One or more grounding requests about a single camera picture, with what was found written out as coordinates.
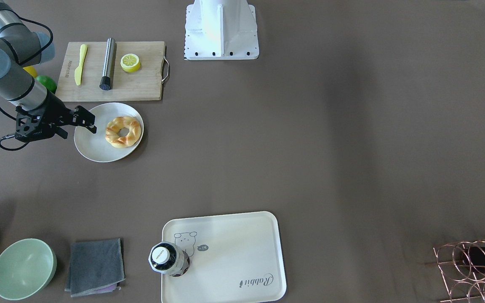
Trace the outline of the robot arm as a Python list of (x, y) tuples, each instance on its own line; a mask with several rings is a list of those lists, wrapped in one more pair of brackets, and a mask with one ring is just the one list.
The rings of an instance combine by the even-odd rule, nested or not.
[(68, 109), (64, 103), (25, 67), (54, 58), (53, 33), (31, 31), (20, 17), (0, 0), (0, 96), (15, 106), (15, 132), (6, 136), (23, 143), (60, 136), (64, 126), (77, 126), (96, 133), (96, 118), (82, 106)]

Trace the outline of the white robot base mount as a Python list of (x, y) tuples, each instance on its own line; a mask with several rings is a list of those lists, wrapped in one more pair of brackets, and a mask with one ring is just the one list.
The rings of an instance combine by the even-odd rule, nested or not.
[(246, 0), (195, 0), (185, 17), (184, 59), (258, 58), (256, 8)]

